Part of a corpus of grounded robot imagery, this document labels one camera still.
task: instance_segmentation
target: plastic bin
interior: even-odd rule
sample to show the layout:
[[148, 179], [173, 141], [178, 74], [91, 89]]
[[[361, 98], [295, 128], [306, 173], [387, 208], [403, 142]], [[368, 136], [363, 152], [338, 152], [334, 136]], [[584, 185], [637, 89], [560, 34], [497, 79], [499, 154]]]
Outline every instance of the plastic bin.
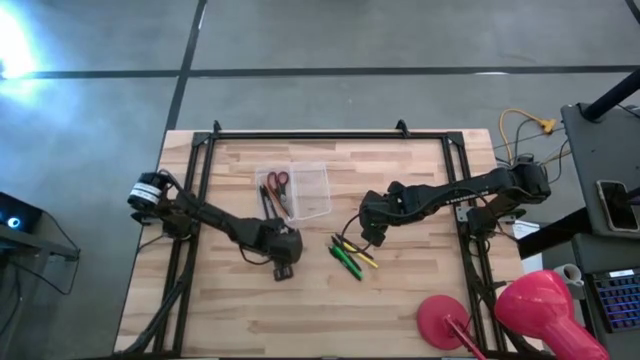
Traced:
[[331, 212], [331, 195], [329, 193], [329, 178], [327, 177], [327, 167], [324, 163], [292, 162], [286, 165], [274, 165], [256, 169], [256, 193], [258, 198], [259, 212], [263, 218], [273, 217], [272, 208], [267, 203], [267, 214], [264, 213], [262, 204], [261, 186], [267, 189], [268, 177], [270, 173], [278, 176], [281, 172], [289, 174], [289, 181], [285, 186], [286, 199], [282, 198], [281, 203], [289, 213], [286, 215], [279, 206], [276, 194], [269, 191], [269, 197], [273, 202], [279, 217], [287, 221], [305, 220]]

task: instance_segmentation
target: computer keyboard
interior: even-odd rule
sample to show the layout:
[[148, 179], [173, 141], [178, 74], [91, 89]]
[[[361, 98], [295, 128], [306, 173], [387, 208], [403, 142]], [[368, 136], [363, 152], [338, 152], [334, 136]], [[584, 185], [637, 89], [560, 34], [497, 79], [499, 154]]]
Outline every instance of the computer keyboard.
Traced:
[[608, 332], [640, 329], [640, 268], [588, 274]]

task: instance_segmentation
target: pink object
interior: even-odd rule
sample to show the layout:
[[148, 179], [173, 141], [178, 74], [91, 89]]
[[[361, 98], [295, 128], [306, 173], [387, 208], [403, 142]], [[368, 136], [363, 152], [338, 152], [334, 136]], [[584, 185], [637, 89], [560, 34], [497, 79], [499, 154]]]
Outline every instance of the pink object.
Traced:
[[469, 314], [458, 300], [436, 295], [424, 300], [418, 308], [418, 331], [431, 346], [453, 350], [464, 345], [478, 360], [486, 360], [464, 328]]
[[559, 360], [608, 360], [609, 354], [573, 320], [573, 300], [560, 275], [542, 270], [509, 285], [495, 314], [506, 327], [544, 341]]

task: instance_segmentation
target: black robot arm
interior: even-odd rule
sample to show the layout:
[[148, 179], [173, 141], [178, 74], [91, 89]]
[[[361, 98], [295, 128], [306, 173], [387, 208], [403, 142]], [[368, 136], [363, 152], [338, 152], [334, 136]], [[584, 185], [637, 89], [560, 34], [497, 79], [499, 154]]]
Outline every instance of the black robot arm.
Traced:
[[[171, 187], [177, 190], [175, 200], [167, 198]], [[158, 218], [163, 222], [163, 230], [177, 239], [188, 238], [196, 231], [196, 222], [224, 232], [242, 251], [272, 260], [278, 281], [293, 276], [290, 265], [298, 262], [302, 253], [300, 232], [287, 226], [283, 219], [238, 218], [209, 203], [201, 203], [163, 170], [140, 175], [127, 202], [138, 211], [134, 218]]]
[[467, 213], [470, 235], [492, 232], [498, 218], [511, 213], [521, 204], [539, 204], [551, 195], [542, 165], [532, 158], [520, 157], [511, 168], [491, 172], [442, 186], [404, 186], [394, 181], [387, 193], [369, 191], [360, 204], [362, 237], [374, 246], [382, 245], [389, 226], [421, 221], [440, 207], [478, 197], [496, 194], [484, 207]]

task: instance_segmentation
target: red-handled scissors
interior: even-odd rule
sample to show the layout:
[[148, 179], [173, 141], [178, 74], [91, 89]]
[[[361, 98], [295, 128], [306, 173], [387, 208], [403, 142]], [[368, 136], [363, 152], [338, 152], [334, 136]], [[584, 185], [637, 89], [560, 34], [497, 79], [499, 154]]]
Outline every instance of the red-handled scissors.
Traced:
[[289, 183], [289, 173], [281, 171], [276, 173], [272, 171], [267, 175], [267, 185], [271, 188], [278, 197], [280, 197], [280, 203], [287, 202], [287, 184]]

